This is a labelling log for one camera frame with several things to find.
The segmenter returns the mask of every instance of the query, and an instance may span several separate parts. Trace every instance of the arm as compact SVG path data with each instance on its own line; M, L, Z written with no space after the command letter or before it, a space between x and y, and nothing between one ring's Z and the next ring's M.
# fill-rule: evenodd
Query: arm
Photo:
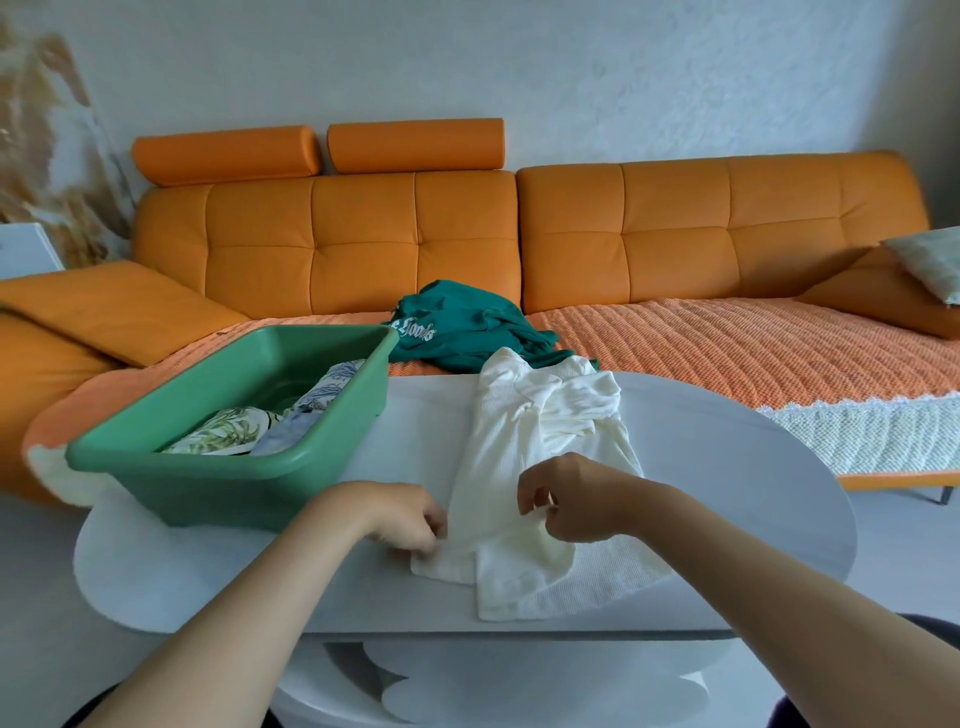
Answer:
M521 513L556 503L563 541L632 535L730 624L817 728L950 725L960 651L668 485L567 454L524 473Z
M420 486L342 483L289 527L83 723L254 728L334 571L374 535L430 551L444 512Z

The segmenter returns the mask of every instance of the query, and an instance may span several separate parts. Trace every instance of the green shirt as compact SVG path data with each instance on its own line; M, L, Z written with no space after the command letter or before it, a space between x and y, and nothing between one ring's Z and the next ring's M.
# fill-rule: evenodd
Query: green shirt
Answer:
M512 349L534 369L563 361L554 331L537 331L513 303L490 291L435 280L404 296L389 322L400 334L391 361L421 359L457 374L476 374L490 355Z

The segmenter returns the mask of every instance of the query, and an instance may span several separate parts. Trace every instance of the floor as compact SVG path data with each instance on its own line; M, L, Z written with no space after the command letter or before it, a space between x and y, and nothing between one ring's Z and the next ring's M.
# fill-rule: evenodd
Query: floor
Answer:
M885 606L960 622L960 496L852 494L860 547L850 584ZM112 685L162 639L93 613L71 575L75 511L0 496L0 705L4 724L54 728ZM705 673L708 710L675 728L763 726L780 696L742 644ZM291 723L288 728L306 728Z

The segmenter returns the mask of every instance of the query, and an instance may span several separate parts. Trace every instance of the plastic tub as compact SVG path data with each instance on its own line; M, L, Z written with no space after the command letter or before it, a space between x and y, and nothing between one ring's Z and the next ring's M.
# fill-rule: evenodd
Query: plastic tub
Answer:
M280 530L337 482L387 402L396 331L382 326L271 326L251 331L70 443L77 471L110 473L170 525ZM341 361L366 363L294 446L272 455L159 452L218 410L282 412Z

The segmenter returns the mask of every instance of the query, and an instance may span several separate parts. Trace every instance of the brown and white painting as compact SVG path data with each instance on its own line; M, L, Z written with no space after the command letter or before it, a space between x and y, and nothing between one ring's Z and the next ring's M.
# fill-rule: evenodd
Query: brown and white painting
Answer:
M126 257L133 201L43 0L0 0L0 222L39 222L67 268Z

